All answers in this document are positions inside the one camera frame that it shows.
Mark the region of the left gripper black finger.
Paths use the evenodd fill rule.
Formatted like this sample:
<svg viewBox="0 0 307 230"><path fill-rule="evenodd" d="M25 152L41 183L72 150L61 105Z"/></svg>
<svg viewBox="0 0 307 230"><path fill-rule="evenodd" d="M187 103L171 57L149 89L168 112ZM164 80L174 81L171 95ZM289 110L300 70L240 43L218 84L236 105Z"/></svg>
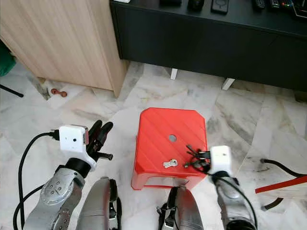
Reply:
<svg viewBox="0 0 307 230"><path fill-rule="evenodd" d="M101 140L99 135L102 131L103 123L101 120L96 120L92 127L88 130L88 145L99 144Z"/></svg>
<svg viewBox="0 0 307 230"><path fill-rule="evenodd" d="M110 130L113 128L112 121L108 121L102 127L100 128L98 134L96 134L95 137L95 150L100 151L101 147L105 144L106 138L110 132Z"/></svg>

